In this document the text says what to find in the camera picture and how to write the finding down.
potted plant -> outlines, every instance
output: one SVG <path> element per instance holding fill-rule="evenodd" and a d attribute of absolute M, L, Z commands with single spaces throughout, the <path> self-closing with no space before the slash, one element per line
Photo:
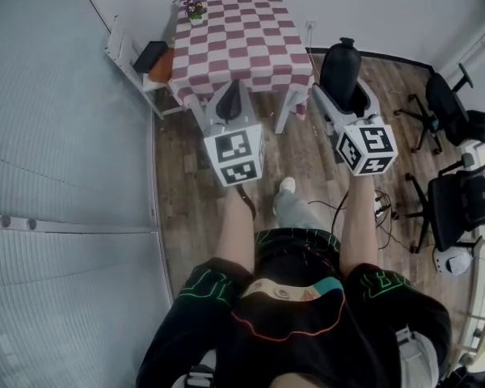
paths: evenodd
<path fill-rule="evenodd" d="M 203 23 L 203 15 L 207 10 L 203 7 L 201 2 L 194 2 L 193 0 L 187 0 L 185 2 L 187 5 L 187 16 L 191 20 L 191 23 L 196 26 L 197 24 Z"/>

wall outlet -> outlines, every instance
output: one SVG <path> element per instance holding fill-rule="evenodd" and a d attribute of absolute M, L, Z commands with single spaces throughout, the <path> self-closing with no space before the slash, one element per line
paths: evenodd
<path fill-rule="evenodd" d="M 316 19 L 307 19 L 306 28 L 315 29 L 316 28 Z"/>

white cube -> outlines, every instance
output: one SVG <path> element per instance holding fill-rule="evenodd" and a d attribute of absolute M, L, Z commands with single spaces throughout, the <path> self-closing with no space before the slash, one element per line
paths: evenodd
<path fill-rule="evenodd" d="M 336 149 L 354 175 L 383 174 L 399 154 L 389 125 L 348 125 Z"/>
<path fill-rule="evenodd" d="M 261 124 L 206 137 L 205 145 L 224 187 L 262 177 L 264 138 Z"/>

person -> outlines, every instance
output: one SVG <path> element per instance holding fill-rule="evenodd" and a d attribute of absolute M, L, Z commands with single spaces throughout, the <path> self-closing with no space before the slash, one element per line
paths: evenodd
<path fill-rule="evenodd" d="M 449 314 L 377 266 L 371 176 L 350 176 L 341 242 L 280 185 L 279 228 L 254 237 L 228 188 L 217 254 L 196 267 L 137 376 L 173 386 L 216 349 L 217 388 L 434 387 L 448 364 Z"/>

black t-shirt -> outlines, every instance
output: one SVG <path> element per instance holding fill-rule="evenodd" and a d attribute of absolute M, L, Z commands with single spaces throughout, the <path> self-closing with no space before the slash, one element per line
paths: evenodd
<path fill-rule="evenodd" d="M 215 258 L 195 269 L 145 356 L 140 387 L 172 386 L 212 348 L 218 388 L 267 388 L 285 373 L 330 388 L 399 387 L 395 332 L 406 326 L 446 366 L 449 315 L 404 277 L 362 264 L 342 284 L 339 243 L 321 230 L 269 230 L 255 245 L 253 276 Z"/>

